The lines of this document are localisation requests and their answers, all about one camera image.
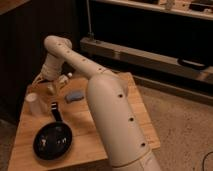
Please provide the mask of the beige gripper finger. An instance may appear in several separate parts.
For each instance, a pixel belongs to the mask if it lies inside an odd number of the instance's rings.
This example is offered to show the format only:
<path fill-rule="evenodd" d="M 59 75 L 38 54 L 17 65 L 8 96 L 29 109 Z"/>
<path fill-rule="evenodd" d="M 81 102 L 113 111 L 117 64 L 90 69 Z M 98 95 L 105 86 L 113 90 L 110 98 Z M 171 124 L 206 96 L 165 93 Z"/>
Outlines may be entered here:
<path fill-rule="evenodd" d="M 38 84 L 39 82 L 41 82 L 43 80 L 42 75 L 38 74 L 35 79 L 33 80 L 32 84 Z"/>
<path fill-rule="evenodd" d="M 48 84 L 48 91 L 51 95 L 57 95 L 58 94 L 58 85 L 56 81 L 51 81 Z"/>

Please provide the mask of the white ribbed gripper body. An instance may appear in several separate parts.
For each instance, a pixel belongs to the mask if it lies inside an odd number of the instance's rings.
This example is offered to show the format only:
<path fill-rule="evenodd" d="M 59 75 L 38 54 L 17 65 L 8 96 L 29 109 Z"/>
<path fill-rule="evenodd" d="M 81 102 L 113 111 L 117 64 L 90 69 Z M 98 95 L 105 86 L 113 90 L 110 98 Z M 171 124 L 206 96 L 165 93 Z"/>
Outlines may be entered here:
<path fill-rule="evenodd" d="M 47 54 L 44 64 L 42 65 L 41 75 L 44 79 L 56 80 L 62 71 L 62 60 L 51 54 Z"/>

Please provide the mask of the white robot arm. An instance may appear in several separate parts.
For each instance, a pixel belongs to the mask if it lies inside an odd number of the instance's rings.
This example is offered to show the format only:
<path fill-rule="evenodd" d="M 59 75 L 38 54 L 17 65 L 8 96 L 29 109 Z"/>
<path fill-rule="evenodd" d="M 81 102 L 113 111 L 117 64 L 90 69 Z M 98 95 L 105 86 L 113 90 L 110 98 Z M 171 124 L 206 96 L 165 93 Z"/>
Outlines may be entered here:
<path fill-rule="evenodd" d="M 113 171 L 162 171 L 128 101 L 128 84 L 104 66 L 72 50 L 69 39 L 44 39 L 41 75 L 56 80 L 68 63 L 88 79 L 86 100 Z"/>

